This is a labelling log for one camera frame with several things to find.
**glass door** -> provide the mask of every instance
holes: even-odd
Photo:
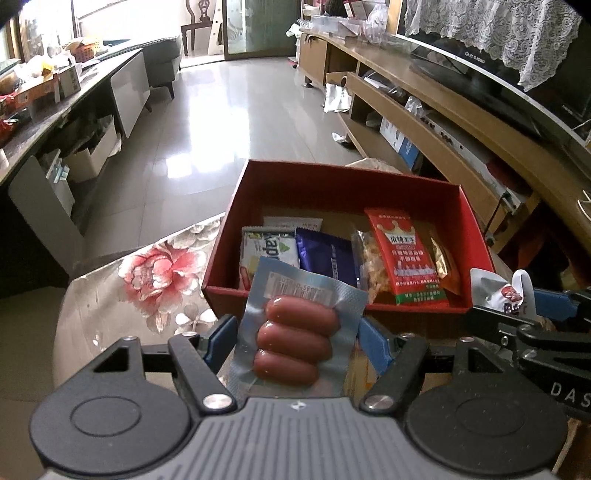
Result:
[[[285,32],[300,9],[301,0],[222,0],[225,60],[295,55]]]

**glossy floor tile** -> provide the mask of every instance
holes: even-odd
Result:
[[[40,401],[53,390],[53,340],[65,292],[46,287],[0,300],[0,398]]]
[[[36,406],[0,398],[0,478],[35,480],[43,473],[29,439],[29,418]]]
[[[335,143],[323,92],[303,87],[287,59],[183,69],[153,89],[121,153],[105,167],[86,232],[87,259],[154,242],[223,212],[245,159],[347,165],[356,150]]]

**shelf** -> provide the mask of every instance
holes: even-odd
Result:
[[[591,222],[577,207],[577,201],[584,199],[582,191],[591,190],[591,181],[562,152],[540,145],[459,93],[413,71],[412,60],[405,54],[360,43],[357,39],[342,44],[340,39],[327,34],[309,30],[303,33],[324,40],[374,69],[483,143],[540,195],[591,253]]]
[[[472,207],[485,223],[499,203],[499,196],[472,170],[466,160],[450,148],[433,130],[422,123],[399,103],[365,82],[355,73],[347,74],[347,88],[371,108],[392,122],[445,176],[448,181],[462,186]],[[497,213],[491,230],[495,231],[508,211]]]
[[[345,131],[364,157],[377,158],[399,169],[407,175],[412,174],[408,165],[390,146],[388,141],[375,130],[351,120],[348,114],[339,113]]]

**cardboard box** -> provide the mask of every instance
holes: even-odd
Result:
[[[117,132],[113,120],[92,152],[85,148],[64,158],[64,163],[70,167],[68,178],[79,183],[96,177],[116,143]]]
[[[14,101],[14,110],[20,110],[29,106],[34,100],[51,93],[54,94],[56,103],[60,101],[57,76],[45,77],[35,82],[27,82],[16,92],[9,95]]]
[[[415,171],[420,166],[419,159],[421,152],[394,124],[382,118],[379,132],[412,171]]]
[[[365,8],[361,0],[344,0],[344,3],[345,10],[347,10],[347,17],[367,20],[368,16],[365,13]]]
[[[350,238],[369,231],[366,207],[403,208],[413,219],[431,222],[456,260],[462,296],[450,307],[370,304],[366,314],[392,331],[429,338],[456,338],[458,320],[472,306],[470,269],[494,271],[488,249],[461,187],[447,182],[377,170],[309,163],[249,160],[223,220],[203,280],[203,292],[217,316],[242,317],[247,291],[238,290],[241,229],[262,225],[264,215],[323,218],[322,231]]]
[[[57,74],[60,82],[60,96],[62,99],[68,98],[80,91],[80,79],[76,71],[76,65],[71,65]]]

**wooden tv stand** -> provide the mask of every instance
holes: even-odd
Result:
[[[486,224],[499,202],[498,194],[466,161],[427,125],[401,105],[361,78],[372,69],[427,103],[447,119],[475,137],[515,170],[531,187],[532,193],[517,212],[502,204],[489,229],[495,236],[493,250],[501,251],[519,231],[533,211],[547,204],[591,256],[591,222],[577,201],[591,192],[591,182],[564,155],[537,144],[504,121],[465,97],[410,68],[411,59],[396,51],[304,31],[300,40],[300,68],[306,81],[322,86],[347,77],[353,94],[349,113],[340,118],[350,140],[362,155],[377,157],[410,173],[402,158],[375,130],[365,126],[367,113],[376,110],[414,143],[431,163],[453,183],[461,184],[477,218]]]

